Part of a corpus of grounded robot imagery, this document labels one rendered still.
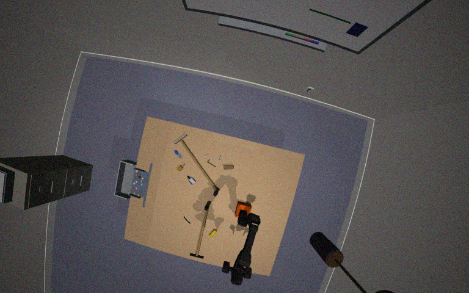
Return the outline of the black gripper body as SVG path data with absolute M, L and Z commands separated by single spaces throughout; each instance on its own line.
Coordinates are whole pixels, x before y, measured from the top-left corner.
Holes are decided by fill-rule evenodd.
M 234 270 L 234 266 L 231 267 L 231 266 L 229 266 L 229 265 L 230 265 L 230 262 L 226 262 L 226 261 L 225 261 L 224 264 L 223 264 L 222 272 L 228 273 L 228 270 L 229 270 L 229 271 Z M 249 270 L 247 271 L 247 273 L 245 273 L 245 272 L 243 272 L 243 273 L 245 274 L 245 277 L 244 277 L 244 278 L 250 279 L 251 276 L 252 276 L 252 268 L 249 267 Z

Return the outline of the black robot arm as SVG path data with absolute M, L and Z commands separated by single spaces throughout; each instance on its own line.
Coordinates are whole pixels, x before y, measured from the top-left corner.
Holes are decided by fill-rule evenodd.
M 253 223 L 257 224 L 257 226 Z M 239 252 L 238 257 L 234 263 L 234 270 L 231 271 L 232 284 L 240 286 L 242 284 L 242 273 L 247 273 L 247 271 L 249 270 L 252 258 L 251 249 L 260 223 L 261 222 L 258 215 L 254 213 L 248 213 L 247 215 L 247 211 L 240 210 L 238 217 L 238 225 L 246 227 L 248 224 L 249 233 L 247 235 L 244 248 Z

